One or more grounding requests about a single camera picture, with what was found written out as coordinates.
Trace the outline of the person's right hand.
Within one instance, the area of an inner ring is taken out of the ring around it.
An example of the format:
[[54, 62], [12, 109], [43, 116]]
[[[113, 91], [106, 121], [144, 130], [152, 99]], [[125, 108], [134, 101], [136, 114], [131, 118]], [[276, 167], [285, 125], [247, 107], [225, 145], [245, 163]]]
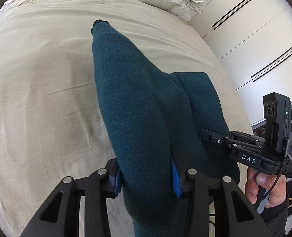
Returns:
[[[255, 170], [249, 167], [247, 170], [247, 183], [245, 184], [245, 196], [250, 203], [256, 203], [259, 187], [270, 189], [276, 179], [276, 175], [269, 176], [262, 172], [256, 174]], [[269, 199], [266, 202], [265, 208], [273, 208], [283, 203], [286, 199], [286, 190], [286, 177], [285, 175], [281, 175], [269, 194]]]

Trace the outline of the black sleeved forearm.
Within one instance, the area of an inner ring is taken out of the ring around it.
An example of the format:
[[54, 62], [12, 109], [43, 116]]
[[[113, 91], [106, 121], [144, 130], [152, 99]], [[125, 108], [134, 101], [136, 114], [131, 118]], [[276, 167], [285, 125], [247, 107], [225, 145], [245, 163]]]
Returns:
[[285, 226], [288, 218], [288, 198], [288, 193], [286, 193], [286, 199], [283, 203], [273, 208], [265, 208], [260, 214], [269, 231], [275, 237], [286, 236]]

